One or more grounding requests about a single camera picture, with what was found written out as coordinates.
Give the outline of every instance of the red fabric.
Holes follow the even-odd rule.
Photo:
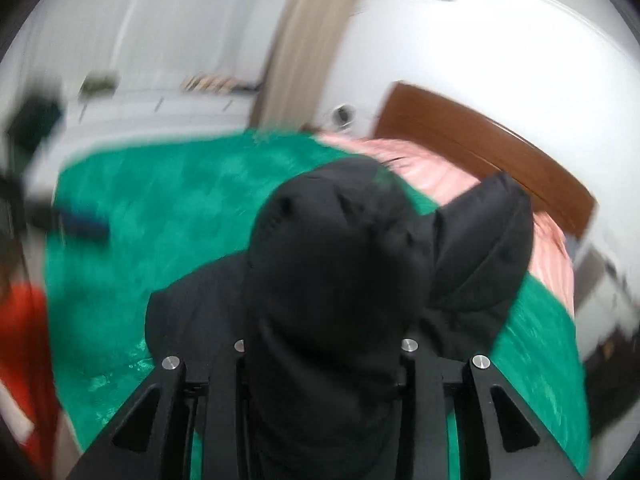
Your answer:
[[[53,385],[46,299],[26,283],[12,286],[0,305],[0,380],[34,423],[23,449],[48,480],[60,404]]]

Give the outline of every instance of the pink bedding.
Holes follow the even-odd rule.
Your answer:
[[[333,133],[320,134],[317,140],[346,152],[375,158],[441,205],[478,182],[476,177],[445,158],[407,140],[353,140]],[[564,248],[564,233],[545,212],[534,213],[533,219],[534,241],[529,272],[558,298],[573,317],[574,271]]]

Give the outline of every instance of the beige curtain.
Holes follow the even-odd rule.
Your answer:
[[[356,0],[290,0],[251,126],[299,129],[313,120]]]

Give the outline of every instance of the brown headboard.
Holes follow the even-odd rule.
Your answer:
[[[521,136],[428,90],[398,82],[380,115],[376,138],[405,139],[484,178],[505,170],[565,231],[581,238],[595,199],[565,168]]]

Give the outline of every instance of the dark green object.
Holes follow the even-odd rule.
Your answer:
[[[14,175],[22,174],[37,147],[49,137],[61,118],[62,110],[57,101],[37,94],[24,99],[6,130]]]
[[[93,97],[109,97],[115,94],[120,78],[115,72],[92,72],[82,82],[80,87],[80,99],[86,100]]]
[[[90,207],[111,225],[107,247],[47,239],[54,376],[83,448],[152,368],[144,339],[149,295],[245,248],[272,190],[346,155],[307,136],[249,132],[97,153],[64,171],[56,200]],[[407,191],[421,213],[436,209]],[[589,430],[575,327],[530,275],[491,358],[584,473]],[[452,417],[449,427],[457,479]]]

